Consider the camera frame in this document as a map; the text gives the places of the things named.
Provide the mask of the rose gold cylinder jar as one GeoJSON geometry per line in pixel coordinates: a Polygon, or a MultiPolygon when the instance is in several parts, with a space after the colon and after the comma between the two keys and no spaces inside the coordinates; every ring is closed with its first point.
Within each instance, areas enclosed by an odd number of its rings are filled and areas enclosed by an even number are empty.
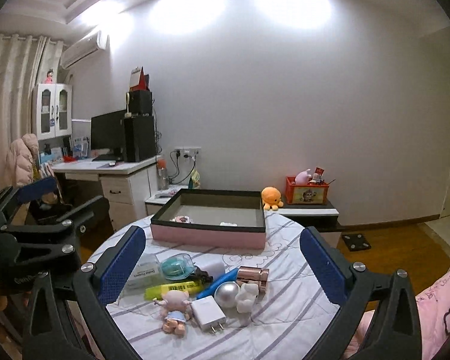
{"type": "Polygon", "coordinates": [[[238,268],[236,282],[242,284],[257,284],[260,293],[265,293],[268,286],[270,271],[267,268],[241,266],[238,268]]]}

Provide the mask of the pink plush toy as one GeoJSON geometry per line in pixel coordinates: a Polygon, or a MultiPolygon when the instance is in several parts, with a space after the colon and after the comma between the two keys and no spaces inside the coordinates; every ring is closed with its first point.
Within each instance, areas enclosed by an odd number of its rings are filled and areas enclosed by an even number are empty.
{"type": "Polygon", "coordinates": [[[298,185],[307,185],[313,178],[313,172],[308,168],[295,176],[294,183],[298,185]]]}

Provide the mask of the yellow highlighter marker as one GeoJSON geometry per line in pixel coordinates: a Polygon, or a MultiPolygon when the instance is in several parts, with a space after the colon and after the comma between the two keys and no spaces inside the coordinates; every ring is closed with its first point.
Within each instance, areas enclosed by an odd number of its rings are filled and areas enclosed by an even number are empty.
{"type": "Polygon", "coordinates": [[[193,296],[204,290],[206,287],[201,281],[184,281],[174,283],[164,283],[145,289],[144,298],[147,301],[153,299],[161,300],[162,295],[169,291],[188,292],[189,296],[193,296]]]}

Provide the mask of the clear plastic swab box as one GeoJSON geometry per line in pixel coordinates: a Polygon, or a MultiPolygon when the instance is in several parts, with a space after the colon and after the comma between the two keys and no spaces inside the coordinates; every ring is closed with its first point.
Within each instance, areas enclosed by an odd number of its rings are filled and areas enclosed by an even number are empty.
{"type": "Polygon", "coordinates": [[[154,254],[144,253],[133,268],[125,284],[127,290],[138,290],[160,284],[160,263],[154,254]]]}

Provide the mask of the red storage crate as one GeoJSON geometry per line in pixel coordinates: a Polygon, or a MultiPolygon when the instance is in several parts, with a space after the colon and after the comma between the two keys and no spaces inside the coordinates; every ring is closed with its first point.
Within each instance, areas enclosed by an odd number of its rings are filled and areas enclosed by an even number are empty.
{"type": "Polygon", "coordinates": [[[328,188],[327,183],[297,184],[287,176],[284,196],[289,205],[322,205],[328,201],[328,188]]]}

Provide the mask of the pink pig doll figurine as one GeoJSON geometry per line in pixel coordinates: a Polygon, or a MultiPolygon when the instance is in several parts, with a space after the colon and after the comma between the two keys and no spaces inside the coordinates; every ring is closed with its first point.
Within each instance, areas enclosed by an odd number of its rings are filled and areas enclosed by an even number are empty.
{"type": "Polygon", "coordinates": [[[161,330],[167,334],[184,337],[186,323],[192,318],[192,302],[188,291],[170,290],[161,295],[161,300],[153,298],[153,304],[161,307],[161,330]]]}

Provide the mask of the blue highlighter marker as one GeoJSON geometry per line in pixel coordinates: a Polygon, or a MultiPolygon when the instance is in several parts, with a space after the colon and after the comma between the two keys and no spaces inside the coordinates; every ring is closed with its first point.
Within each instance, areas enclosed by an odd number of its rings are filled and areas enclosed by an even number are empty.
{"type": "Polygon", "coordinates": [[[239,268],[236,267],[229,272],[221,275],[218,277],[217,280],[215,280],[208,288],[204,289],[203,291],[199,292],[198,295],[196,295],[196,300],[213,296],[215,294],[216,289],[223,283],[226,282],[235,282],[237,275],[238,275],[239,268]]]}

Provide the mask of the white air conditioner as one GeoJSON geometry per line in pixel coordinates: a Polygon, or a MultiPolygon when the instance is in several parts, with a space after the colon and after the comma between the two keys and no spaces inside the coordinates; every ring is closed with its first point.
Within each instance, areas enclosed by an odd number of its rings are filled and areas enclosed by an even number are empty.
{"type": "Polygon", "coordinates": [[[85,57],[99,50],[106,50],[107,42],[108,34],[103,31],[97,31],[85,36],[63,52],[60,61],[61,67],[69,69],[85,57]]]}

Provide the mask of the black speaker box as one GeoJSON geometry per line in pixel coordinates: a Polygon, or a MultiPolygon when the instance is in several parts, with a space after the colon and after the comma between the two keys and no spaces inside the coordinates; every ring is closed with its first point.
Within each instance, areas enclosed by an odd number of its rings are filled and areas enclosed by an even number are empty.
{"type": "Polygon", "coordinates": [[[148,90],[130,91],[128,95],[128,112],[132,116],[150,116],[153,113],[153,94],[148,90]]]}

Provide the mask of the black computer tower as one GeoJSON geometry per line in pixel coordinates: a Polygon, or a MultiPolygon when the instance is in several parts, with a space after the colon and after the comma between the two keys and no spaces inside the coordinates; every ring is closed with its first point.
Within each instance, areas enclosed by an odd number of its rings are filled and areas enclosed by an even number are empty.
{"type": "Polygon", "coordinates": [[[123,119],[124,161],[139,163],[157,154],[154,119],[137,115],[123,119]]]}

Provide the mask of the teal capsule ball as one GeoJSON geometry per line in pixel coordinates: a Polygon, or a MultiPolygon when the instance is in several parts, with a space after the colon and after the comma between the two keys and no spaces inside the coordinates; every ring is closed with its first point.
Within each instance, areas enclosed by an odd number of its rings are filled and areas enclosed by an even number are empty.
{"type": "Polygon", "coordinates": [[[161,262],[160,269],[166,280],[181,281],[192,275],[196,268],[189,254],[178,253],[161,262]]]}

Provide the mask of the black small clip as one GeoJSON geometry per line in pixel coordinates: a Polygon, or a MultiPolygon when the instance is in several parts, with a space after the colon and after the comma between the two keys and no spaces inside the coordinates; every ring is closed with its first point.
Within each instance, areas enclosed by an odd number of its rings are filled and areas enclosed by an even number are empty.
{"type": "Polygon", "coordinates": [[[208,272],[201,270],[199,267],[195,267],[195,271],[188,277],[190,281],[199,282],[201,285],[210,285],[214,278],[208,272]]]}

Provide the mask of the pink building block donut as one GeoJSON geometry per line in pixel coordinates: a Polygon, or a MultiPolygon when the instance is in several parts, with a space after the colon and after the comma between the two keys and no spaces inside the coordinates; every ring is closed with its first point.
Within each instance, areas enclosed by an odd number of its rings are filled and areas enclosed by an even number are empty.
{"type": "Polygon", "coordinates": [[[182,223],[182,224],[191,224],[193,221],[187,215],[177,215],[172,219],[173,222],[182,223]]]}

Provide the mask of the snack bag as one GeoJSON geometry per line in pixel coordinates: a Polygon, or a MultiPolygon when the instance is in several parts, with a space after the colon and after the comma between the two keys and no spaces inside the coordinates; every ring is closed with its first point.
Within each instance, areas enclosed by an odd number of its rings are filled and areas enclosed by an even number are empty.
{"type": "Polygon", "coordinates": [[[200,189],[201,188],[201,176],[197,169],[194,169],[190,175],[189,181],[188,181],[188,188],[189,189],[200,189]]]}

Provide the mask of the white power adapter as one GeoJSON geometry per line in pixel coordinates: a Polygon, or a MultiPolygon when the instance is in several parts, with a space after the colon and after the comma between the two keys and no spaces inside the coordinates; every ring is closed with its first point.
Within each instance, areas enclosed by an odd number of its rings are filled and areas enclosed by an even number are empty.
{"type": "Polygon", "coordinates": [[[212,296],[193,301],[191,308],[194,319],[204,332],[215,333],[224,329],[227,317],[212,296]]]}

